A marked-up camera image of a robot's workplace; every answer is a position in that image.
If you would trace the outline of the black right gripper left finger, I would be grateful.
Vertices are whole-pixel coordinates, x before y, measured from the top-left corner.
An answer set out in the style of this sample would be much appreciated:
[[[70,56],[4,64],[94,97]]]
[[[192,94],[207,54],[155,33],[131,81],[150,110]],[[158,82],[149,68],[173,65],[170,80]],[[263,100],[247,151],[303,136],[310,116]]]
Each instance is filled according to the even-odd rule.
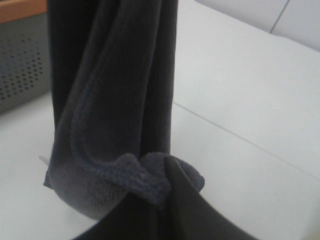
[[[165,214],[129,193],[78,240],[171,240],[173,230]]]

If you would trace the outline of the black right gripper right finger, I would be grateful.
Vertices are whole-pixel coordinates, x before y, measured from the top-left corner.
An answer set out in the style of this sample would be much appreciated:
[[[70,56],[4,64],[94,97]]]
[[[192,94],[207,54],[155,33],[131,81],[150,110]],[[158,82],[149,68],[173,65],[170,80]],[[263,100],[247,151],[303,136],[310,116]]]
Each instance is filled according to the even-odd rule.
[[[169,213],[176,240],[250,239],[196,191],[176,158],[165,158],[165,171],[172,187]]]

